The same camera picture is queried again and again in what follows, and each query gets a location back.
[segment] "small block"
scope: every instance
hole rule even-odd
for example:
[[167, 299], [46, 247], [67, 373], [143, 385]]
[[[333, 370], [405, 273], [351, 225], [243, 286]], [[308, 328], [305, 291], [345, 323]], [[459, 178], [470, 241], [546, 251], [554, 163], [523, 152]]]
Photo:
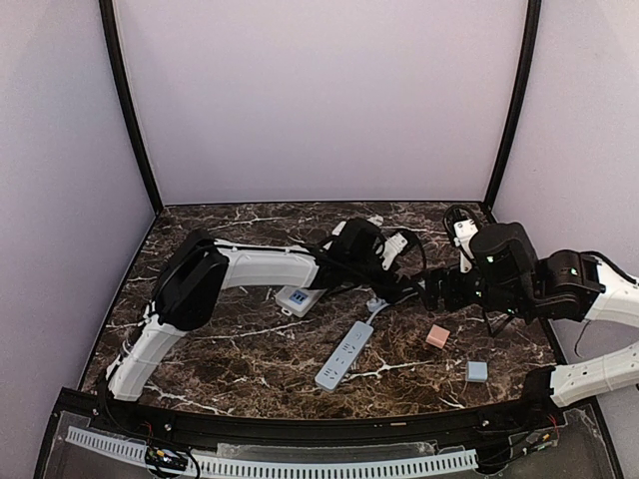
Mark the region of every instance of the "small block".
[[448, 329], [444, 329], [443, 327], [439, 327], [436, 324], [430, 329], [430, 333], [426, 338], [426, 342], [428, 344], [432, 344], [433, 346], [442, 349], [446, 344], [448, 337], [450, 336], [450, 331]]
[[488, 380], [488, 364], [481, 361], [468, 361], [466, 364], [467, 382], [486, 382]]

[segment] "pink cube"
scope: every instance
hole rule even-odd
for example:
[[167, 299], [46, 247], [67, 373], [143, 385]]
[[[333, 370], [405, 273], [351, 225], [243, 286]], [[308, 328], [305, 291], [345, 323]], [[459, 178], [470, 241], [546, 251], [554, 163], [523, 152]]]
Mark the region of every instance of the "pink cube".
[[450, 331], [448, 329], [444, 329], [443, 327], [439, 327], [434, 324], [430, 329], [426, 342], [438, 347], [439, 349], [443, 349], [443, 346], [446, 344], [449, 336]]

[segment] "power outlet socket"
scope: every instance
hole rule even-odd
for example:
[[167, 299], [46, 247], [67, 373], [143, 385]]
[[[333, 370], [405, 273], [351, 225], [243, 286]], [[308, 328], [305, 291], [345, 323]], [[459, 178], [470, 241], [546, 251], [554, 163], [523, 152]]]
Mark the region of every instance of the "power outlet socket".
[[316, 384], [321, 389], [327, 392], [335, 391], [363, 351], [372, 336], [372, 331], [371, 325], [361, 321], [352, 326], [316, 376]]

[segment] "black metal pole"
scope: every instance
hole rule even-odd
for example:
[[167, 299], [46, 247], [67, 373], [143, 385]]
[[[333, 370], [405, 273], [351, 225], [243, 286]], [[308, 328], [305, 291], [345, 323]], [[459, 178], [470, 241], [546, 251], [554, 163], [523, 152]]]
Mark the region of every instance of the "black metal pole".
[[497, 159], [492, 169], [488, 190], [486, 190], [486, 196], [483, 200], [489, 210], [492, 210], [492, 207], [495, 205], [497, 193], [499, 193], [499, 187], [503, 180], [503, 174], [508, 164], [512, 142], [515, 139], [515, 132], [517, 131], [517, 124], [519, 123], [519, 114], [521, 113], [523, 99], [526, 94], [526, 86], [528, 85], [532, 54], [535, 50], [540, 11], [541, 0], [528, 0], [528, 11], [526, 13], [526, 23], [523, 30], [523, 40], [521, 42], [521, 52], [519, 53], [519, 64], [517, 65], [515, 84], [510, 99], [510, 108], [508, 109], [508, 116], [506, 117], [506, 124], [503, 128], [501, 144], [499, 145]]
[[113, 80], [115, 81], [118, 97], [120, 98], [122, 115], [124, 116], [124, 121], [127, 125], [127, 131], [129, 133], [129, 139], [131, 140], [131, 146], [133, 147], [133, 153], [136, 157], [138, 168], [140, 169], [140, 175], [142, 175], [142, 181], [147, 189], [149, 201], [151, 202], [156, 215], [158, 215], [164, 208], [164, 205], [160, 198], [158, 185], [153, 177], [153, 171], [151, 170], [147, 150], [145, 149], [144, 142], [142, 141], [138, 118], [133, 107], [133, 99], [131, 98], [131, 90], [129, 89], [127, 73], [125, 71], [124, 60], [122, 58], [122, 50], [120, 48], [120, 39], [118, 38], [118, 28], [116, 26], [116, 17], [113, 10], [113, 0], [100, 0], [100, 13], [102, 14], [102, 27], [104, 28], [104, 37], [107, 41], [107, 50], [109, 51]]

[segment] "white cable tray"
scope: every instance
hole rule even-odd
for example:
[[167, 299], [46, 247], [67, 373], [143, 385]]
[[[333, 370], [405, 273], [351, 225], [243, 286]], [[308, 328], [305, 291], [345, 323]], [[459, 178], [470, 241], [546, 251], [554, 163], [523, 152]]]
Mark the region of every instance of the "white cable tray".
[[[146, 467], [146, 445], [141, 442], [109, 437], [73, 426], [69, 427], [66, 441], [121, 462]], [[241, 461], [197, 452], [193, 456], [200, 464], [201, 477], [215, 479], [414, 479], [477, 468], [474, 449], [412, 459], [334, 464]], [[189, 468], [183, 475], [195, 477], [193, 461], [189, 461]]]

